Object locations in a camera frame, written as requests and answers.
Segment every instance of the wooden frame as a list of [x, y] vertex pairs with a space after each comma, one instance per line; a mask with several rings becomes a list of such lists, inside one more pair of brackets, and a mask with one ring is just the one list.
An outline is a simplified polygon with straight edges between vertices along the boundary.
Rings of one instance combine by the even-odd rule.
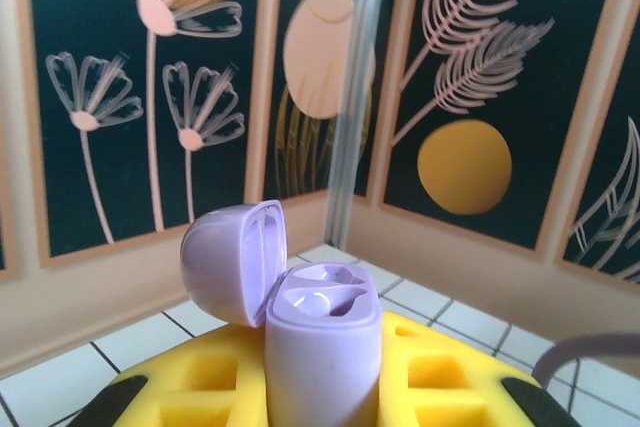
[[549, 243], [549, 231], [551, 229], [551, 217], [556, 208], [557, 190], [560, 179], [565, 177], [565, 170], [569, 168], [567, 165], [568, 152], [572, 150], [575, 143], [574, 137], [577, 135], [575, 123], [585, 112], [588, 102], [588, 89], [592, 80], [597, 75], [598, 64], [601, 56], [604, 54], [603, 43], [605, 40], [606, 24], [615, 8], [617, 0], [605, 0], [600, 18], [597, 24], [594, 40], [591, 45], [590, 54], [586, 64], [582, 81], [580, 83], [579, 93], [576, 100], [575, 108], [571, 117], [568, 133], [565, 138], [565, 145], [558, 162], [555, 180], [551, 187], [549, 201], [543, 215], [538, 238], [533, 249], [512, 244], [508, 241], [497, 239], [495, 237], [474, 232], [464, 227], [448, 224], [444, 221], [426, 217], [418, 213], [403, 210], [399, 207], [390, 206], [384, 202], [384, 192], [386, 180], [389, 170], [389, 162], [391, 159], [391, 140], [394, 135], [394, 129], [397, 122], [398, 109], [400, 104], [400, 92], [396, 88], [402, 78], [406, 57], [409, 47], [410, 33], [414, 19], [415, 0], [396, 0], [394, 19], [390, 34], [390, 52], [399, 53], [394, 59], [387, 59], [387, 68], [383, 79], [383, 87], [381, 94], [381, 107], [378, 114], [378, 123], [376, 126], [376, 140], [374, 143], [372, 168], [369, 172], [368, 189], [366, 202], [374, 208], [379, 208], [394, 215], [406, 217], [412, 221], [420, 221], [438, 228], [447, 229], [450, 232], [463, 235], [467, 238], [475, 239], [484, 243], [490, 243], [498, 248], [510, 250], [527, 257], [542, 260]]
[[[631, 36], [633, 34], [634, 28], [636, 28], [637, 25], [640, 25], [640, 0], [632, 0], [631, 7], [627, 12], [626, 18], [624, 20], [623, 33], [622, 33], [622, 36], [620, 37], [617, 49], [614, 54], [613, 68], [610, 71], [610, 75], [605, 88], [605, 93], [604, 93], [602, 102], [600, 104], [600, 107], [598, 109], [595, 128], [591, 133], [589, 144], [584, 153], [583, 162], [580, 166], [577, 187], [575, 189], [574, 195], [571, 198], [571, 203], [570, 203], [567, 216], [564, 219], [564, 222], [562, 224], [563, 225], [562, 231], [561, 231], [562, 237], [560, 239], [560, 242], [554, 254], [555, 263], [563, 269], [566, 269], [570, 272], [591, 276], [593, 279], [605, 281], [607, 283], [610, 283], [611, 285], [627, 288], [634, 292], [640, 292], [640, 285], [632, 284], [623, 279], [613, 277], [607, 273], [591, 270], [587, 267], [583, 267], [573, 262], [569, 262], [564, 259], [564, 253], [569, 242], [568, 233], [570, 232], [571, 226], [575, 222], [576, 215], [578, 213], [578, 209], [580, 206], [580, 201], [582, 199], [584, 189], [586, 187], [586, 184], [589, 178], [589, 173], [591, 171], [591, 165], [595, 158], [596, 151], [600, 142], [600, 137], [602, 135], [602, 131], [604, 128], [604, 124], [609, 114], [609, 110], [611, 108], [611, 102], [613, 100], [613, 96], [616, 90], [622, 65], [625, 60], [627, 49], [631, 41]], [[569, 157], [572, 151], [575, 150], [575, 146], [573, 144], [577, 142], [578, 130], [579, 130], [578, 125], [572, 126], [572, 131], [571, 131], [572, 142], [570, 145], [567, 145], [567, 148], [565, 149], [566, 152], [563, 153], [563, 158], [562, 158], [563, 165], [570, 162]], [[564, 175], [558, 176], [558, 178], [556, 179], [559, 185], [554, 186], [554, 199], [553, 199], [554, 205], [558, 202], [558, 198], [560, 197], [560, 192], [559, 192], [560, 186], [563, 185], [566, 181], [566, 177], [567, 177], [566, 167], [567, 166], [565, 166], [565, 169], [564, 169], [565, 171]]]
[[[274, 3], [277, 5], [277, 0], [257, 0], [258, 12], [255, 27], [256, 38], [254, 39], [254, 42], [260, 40], [261, 42], [264, 42], [264, 45], [261, 45], [260, 48], [256, 47], [254, 49], [252, 60], [252, 67], [256, 73], [253, 76], [254, 81], [251, 85], [251, 121], [248, 129], [251, 136], [248, 139], [247, 162], [245, 165], [245, 175], [248, 176], [245, 178], [245, 192], [243, 194], [245, 201], [260, 200], [259, 197], [261, 192], [258, 189], [258, 186], [261, 187], [263, 183], [263, 178], [260, 178], [260, 175], [264, 173], [265, 159], [261, 152], [261, 150], [263, 150], [261, 149], [261, 146], [266, 142], [266, 138], [264, 137], [264, 133], [259, 132], [261, 129], [257, 129], [256, 126], [261, 125], [262, 113], [269, 107], [268, 96], [270, 95], [270, 89], [268, 85], [269, 82], [258, 82], [257, 79], [260, 76], [269, 74], [269, 69], [273, 68], [272, 56], [273, 44], [275, 43], [275, 38], [273, 38], [275, 35], [275, 27], [273, 25], [274, 20], [272, 19], [272, 8]], [[19, 29], [21, 32], [20, 47], [23, 53], [22, 76], [24, 78], [23, 87], [28, 111], [28, 129], [32, 132], [29, 143], [32, 155], [32, 172], [34, 179], [33, 196], [38, 224], [38, 250], [41, 265], [43, 267], [66, 265], [183, 234], [187, 228], [187, 224], [167, 228], [161, 232], [149, 232], [138, 235], [133, 238], [120, 240], [114, 244], [98, 245], [84, 250], [51, 257], [31, 0], [16, 0], [16, 4], [18, 10]]]
[[0, 242], [4, 257], [4, 269], [0, 270], [0, 279], [12, 277], [17, 272], [18, 252], [15, 236], [15, 215], [9, 185], [9, 156], [6, 149], [4, 116], [0, 115]]

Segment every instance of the yellow foam block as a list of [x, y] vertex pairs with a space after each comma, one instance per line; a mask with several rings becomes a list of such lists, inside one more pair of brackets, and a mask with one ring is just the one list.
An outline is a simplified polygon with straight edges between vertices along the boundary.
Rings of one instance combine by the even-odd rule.
[[[378, 427], [531, 427], [500, 383], [529, 375], [398, 314], [383, 331]], [[148, 381], [115, 427], [268, 427], [263, 350], [227, 325], [132, 367], [113, 383]]]

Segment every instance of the white tile floor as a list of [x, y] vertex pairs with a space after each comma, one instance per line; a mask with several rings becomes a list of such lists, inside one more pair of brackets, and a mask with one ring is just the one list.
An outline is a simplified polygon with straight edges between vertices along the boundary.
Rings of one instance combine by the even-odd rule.
[[[369, 269], [382, 307], [531, 372], [551, 342], [328, 246], [289, 260], [358, 263]], [[116, 372], [223, 325], [192, 302], [0, 380], [0, 427], [63, 427]], [[550, 393], [583, 427], [640, 427], [640, 380], [593, 360], [561, 369]]]

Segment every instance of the wall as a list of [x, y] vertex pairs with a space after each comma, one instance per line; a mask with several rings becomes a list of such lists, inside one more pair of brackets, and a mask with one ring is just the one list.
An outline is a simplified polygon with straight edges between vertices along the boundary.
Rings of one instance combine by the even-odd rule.
[[[5, 116], [3, 140], [9, 155], [18, 259], [17, 275], [0, 284], [0, 376], [185, 298], [178, 268], [183, 228], [109, 255], [43, 267], [38, 247], [42, 232], [36, 228], [34, 205], [34, 132], [30, 131], [34, 124], [28, 114], [36, 108], [37, 97], [33, 79], [23, 76], [29, 73], [25, 66], [29, 52], [23, 51], [29, 39], [27, 34], [25, 42], [24, 19], [19, 19], [26, 1], [0, 0], [0, 105]], [[257, 33], [255, 62], [266, 72], [273, 68], [278, 1], [261, 0], [257, 12], [262, 28]], [[253, 133], [247, 171], [252, 176], [245, 186], [247, 201], [262, 198], [270, 115], [270, 78], [256, 77], [251, 94], [263, 107], [252, 111], [255, 115], [249, 126]], [[286, 202], [291, 254], [322, 241], [325, 212], [326, 194], [322, 192]]]
[[[396, 0], [394, 17], [406, 18], [416, 1], [420, 0]], [[384, 104], [380, 107], [367, 197], [356, 197], [353, 204], [349, 252], [550, 339], [640, 330], [637, 289], [560, 268], [556, 262], [567, 219], [575, 213], [571, 212], [575, 193], [582, 188], [579, 178], [585, 161], [589, 161], [592, 133], [597, 131], [611, 98], [633, 24], [631, 17], [639, 3], [607, 3], [597, 34], [600, 40], [591, 54], [590, 73], [578, 100], [582, 107], [572, 121], [568, 134], [571, 140], [559, 168], [562, 175], [556, 180], [547, 211], [546, 240], [537, 253], [384, 205], [380, 199], [388, 170], [386, 145], [395, 123], [393, 112], [385, 110]], [[404, 69], [403, 39], [409, 29], [406, 22], [394, 19], [387, 60], [390, 67], [385, 74], [388, 101], [396, 95], [394, 86], [397, 88]], [[640, 375], [640, 361], [636, 359], [615, 363]]]

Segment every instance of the open lid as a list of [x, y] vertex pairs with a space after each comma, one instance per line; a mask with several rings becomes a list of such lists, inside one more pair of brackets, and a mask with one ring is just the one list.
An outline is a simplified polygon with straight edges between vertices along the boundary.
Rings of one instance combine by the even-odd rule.
[[180, 248], [182, 279], [205, 312], [258, 327], [287, 266], [287, 234], [277, 200], [216, 210], [196, 220]]

